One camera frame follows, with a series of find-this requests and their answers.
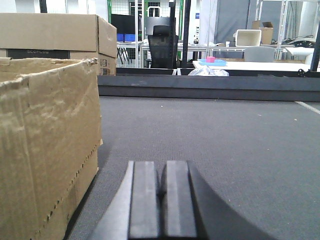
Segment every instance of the white storage bin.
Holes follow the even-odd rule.
[[[236,47],[260,46],[261,30],[238,29],[235,34]]]

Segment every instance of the pink block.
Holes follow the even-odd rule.
[[[206,57],[206,62],[207,63],[214,63],[216,58],[214,56],[207,56]]]

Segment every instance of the plastic bag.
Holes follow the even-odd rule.
[[[204,65],[199,68],[192,70],[189,76],[229,76],[229,73],[222,69],[211,69]]]

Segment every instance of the black pole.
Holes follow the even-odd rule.
[[[40,13],[47,14],[47,2],[46,0],[39,0],[40,3]]]
[[[316,40],[314,44],[314,51],[311,61],[310,70],[311,72],[316,72],[319,65],[319,59],[320,59],[320,23],[318,27],[318,33],[316,34]]]
[[[169,8],[170,8],[170,58],[172,59],[171,68],[174,66],[174,61],[176,60],[176,56],[174,56],[174,39],[176,35],[176,0],[169,0]]]
[[[182,63],[181,63],[183,68],[187,67],[190,7],[191,7],[191,0],[186,0],[185,10],[184,10],[183,50],[182,50]]]
[[[251,8],[251,0],[248,1],[248,11],[246,13],[246,28],[249,29],[249,15],[250,15],[250,8]]]

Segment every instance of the cardboard box on shelf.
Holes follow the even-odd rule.
[[[98,169],[96,62],[0,58],[1,239],[63,239]]]
[[[271,21],[262,23],[263,27],[260,27],[260,20],[252,22],[252,29],[261,30],[261,42],[262,44],[271,44],[274,34],[274,26]]]
[[[0,13],[0,22],[0,57],[98,58],[100,75],[116,74],[117,29],[97,15]]]

